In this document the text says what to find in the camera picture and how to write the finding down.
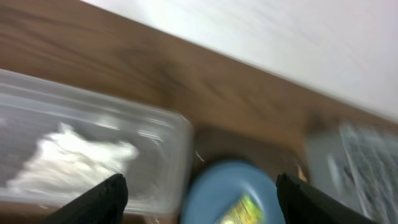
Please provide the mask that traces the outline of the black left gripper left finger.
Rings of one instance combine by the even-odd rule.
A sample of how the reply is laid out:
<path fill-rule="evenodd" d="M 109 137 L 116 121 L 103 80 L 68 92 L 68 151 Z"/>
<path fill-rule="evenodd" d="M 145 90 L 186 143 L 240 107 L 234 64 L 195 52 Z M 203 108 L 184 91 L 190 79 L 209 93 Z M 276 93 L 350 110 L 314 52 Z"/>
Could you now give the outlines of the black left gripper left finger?
<path fill-rule="evenodd" d="M 50 214 L 42 224 L 121 224 L 127 201 L 126 179 L 114 174 Z"/>

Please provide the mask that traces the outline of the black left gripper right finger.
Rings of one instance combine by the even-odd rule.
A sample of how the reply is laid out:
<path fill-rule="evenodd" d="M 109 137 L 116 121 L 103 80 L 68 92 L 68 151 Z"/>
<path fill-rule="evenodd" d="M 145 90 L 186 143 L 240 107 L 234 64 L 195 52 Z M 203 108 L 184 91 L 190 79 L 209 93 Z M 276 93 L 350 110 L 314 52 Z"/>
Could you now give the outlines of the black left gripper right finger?
<path fill-rule="evenodd" d="M 298 177 L 277 177 L 277 198 L 289 224 L 376 224 Z"/>

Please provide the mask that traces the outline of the yellow green snack wrapper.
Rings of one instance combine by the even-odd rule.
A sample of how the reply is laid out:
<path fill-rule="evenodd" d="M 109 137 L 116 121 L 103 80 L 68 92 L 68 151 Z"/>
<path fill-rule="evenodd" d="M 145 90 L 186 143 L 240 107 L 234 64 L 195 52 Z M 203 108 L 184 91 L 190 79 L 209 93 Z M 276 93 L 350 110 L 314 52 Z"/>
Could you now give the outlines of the yellow green snack wrapper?
<path fill-rule="evenodd" d="M 260 206 L 248 195 L 243 194 L 216 224 L 260 224 L 265 217 Z"/>

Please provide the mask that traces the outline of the white paper napkin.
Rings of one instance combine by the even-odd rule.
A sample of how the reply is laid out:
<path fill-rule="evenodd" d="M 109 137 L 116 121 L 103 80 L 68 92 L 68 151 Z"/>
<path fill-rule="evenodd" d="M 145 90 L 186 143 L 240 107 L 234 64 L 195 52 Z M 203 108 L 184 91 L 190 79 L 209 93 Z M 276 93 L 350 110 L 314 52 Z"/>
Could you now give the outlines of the white paper napkin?
<path fill-rule="evenodd" d="M 125 174 L 138 155 L 127 141 L 89 141 L 60 123 L 56 132 L 37 141 L 35 154 L 6 186 L 17 194 L 80 195 L 114 174 Z"/>

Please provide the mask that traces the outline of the clear plastic waste bin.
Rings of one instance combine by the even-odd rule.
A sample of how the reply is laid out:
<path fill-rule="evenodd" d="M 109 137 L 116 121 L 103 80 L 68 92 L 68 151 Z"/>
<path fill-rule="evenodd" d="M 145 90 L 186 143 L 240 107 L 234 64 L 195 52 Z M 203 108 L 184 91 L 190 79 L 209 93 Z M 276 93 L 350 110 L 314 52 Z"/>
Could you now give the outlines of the clear plastic waste bin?
<path fill-rule="evenodd" d="M 1 71 L 1 200 L 59 207 L 79 195 L 17 194 L 6 182 L 35 154 L 37 141 L 73 127 L 89 141 L 127 141 L 139 155 L 123 174 L 128 213 L 169 215 L 180 207 L 192 150 L 192 127 L 178 113 L 47 80 Z"/>

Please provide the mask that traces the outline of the blue plate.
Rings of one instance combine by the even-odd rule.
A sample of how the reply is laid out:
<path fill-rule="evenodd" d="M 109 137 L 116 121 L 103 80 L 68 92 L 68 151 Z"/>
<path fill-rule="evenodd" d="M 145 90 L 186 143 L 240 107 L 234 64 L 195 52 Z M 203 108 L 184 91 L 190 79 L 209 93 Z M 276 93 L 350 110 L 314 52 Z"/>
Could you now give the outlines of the blue plate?
<path fill-rule="evenodd" d="M 285 223 L 274 181 L 243 161 L 224 161 L 205 169 L 194 181 L 180 213 L 182 224 L 215 224 L 247 195 L 264 214 L 262 223 Z"/>

